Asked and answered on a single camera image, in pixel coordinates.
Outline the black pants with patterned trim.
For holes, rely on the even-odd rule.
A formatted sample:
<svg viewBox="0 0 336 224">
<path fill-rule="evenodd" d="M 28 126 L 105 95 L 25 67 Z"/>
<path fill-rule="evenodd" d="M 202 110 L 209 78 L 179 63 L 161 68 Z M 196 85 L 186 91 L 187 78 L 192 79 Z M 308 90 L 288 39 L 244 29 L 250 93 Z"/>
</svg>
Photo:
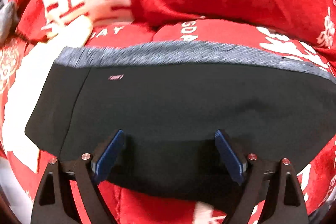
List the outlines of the black pants with patterned trim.
<svg viewBox="0 0 336 224">
<path fill-rule="evenodd" d="M 118 130 L 108 180 L 231 211 L 240 195 L 215 133 L 244 152 L 302 170 L 335 135 L 335 78 L 317 65 L 232 44 L 153 42 L 64 48 L 25 134 L 62 160 Z"/>
</svg>

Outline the red bed cover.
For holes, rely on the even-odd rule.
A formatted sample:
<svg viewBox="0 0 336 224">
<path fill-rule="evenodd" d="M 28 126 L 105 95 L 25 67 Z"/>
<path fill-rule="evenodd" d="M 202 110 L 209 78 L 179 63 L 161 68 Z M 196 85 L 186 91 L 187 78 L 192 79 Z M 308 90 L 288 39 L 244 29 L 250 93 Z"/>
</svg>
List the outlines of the red bed cover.
<svg viewBox="0 0 336 224">
<path fill-rule="evenodd" d="M 21 33 L 10 36 L 29 43 L 26 55 L 34 47 Z M 88 40 L 93 47 L 124 48 L 145 42 L 164 42 L 167 40 L 194 41 L 205 39 L 233 45 L 265 49 L 281 57 L 295 57 L 313 64 L 327 65 L 321 54 L 298 40 L 272 33 L 264 27 L 254 27 L 220 19 L 199 19 L 192 22 L 165 25 L 152 31 L 144 24 L 115 23 L 97 27 Z M 7 92 L 1 96 L 1 122 L 4 122 Z M 19 161 L 13 152 L 1 155 L 7 157 L 11 169 L 22 190 L 33 200 L 42 173 L 51 159 L 51 154 L 40 152 L 38 172 L 34 173 Z M 315 217 L 320 217 L 335 200 L 335 139 L 330 139 L 316 157 L 298 173 L 306 208 Z M 224 210 L 216 209 L 209 202 L 182 201 L 173 198 L 148 196 L 105 182 L 100 186 L 103 197 L 119 223 L 219 223 L 225 217 Z"/>
</svg>

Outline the red embroidered pillow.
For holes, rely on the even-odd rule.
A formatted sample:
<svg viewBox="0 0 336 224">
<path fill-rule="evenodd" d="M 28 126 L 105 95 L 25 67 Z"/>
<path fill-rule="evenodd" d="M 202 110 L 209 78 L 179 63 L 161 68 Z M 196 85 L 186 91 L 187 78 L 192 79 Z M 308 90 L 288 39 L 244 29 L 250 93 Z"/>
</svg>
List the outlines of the red embroidered pillow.
<svg viewBox="0 0 336 224">
<path fill-rule="evenodd" d="M 28 46 L 29 43 L 20 38 L 11 38 L 1 48 L 1 96 L 14 83 Z"/>
</svg>

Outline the grey cloth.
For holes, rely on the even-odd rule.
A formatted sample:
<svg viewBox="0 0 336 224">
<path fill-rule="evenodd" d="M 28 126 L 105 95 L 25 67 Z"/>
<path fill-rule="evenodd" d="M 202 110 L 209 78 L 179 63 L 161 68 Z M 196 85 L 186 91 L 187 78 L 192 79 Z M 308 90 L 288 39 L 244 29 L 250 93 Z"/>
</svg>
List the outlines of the grey cloth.
<svg viewBox="0 0 336 224">
<path fill-rule="evenodd" d="M 9 1 L 1 7 L 0 18 L 0 44 L 3 47 L 6 39 L 15 32 L 19 23 L 17 5 L 14 1 Z"/>
</svg>

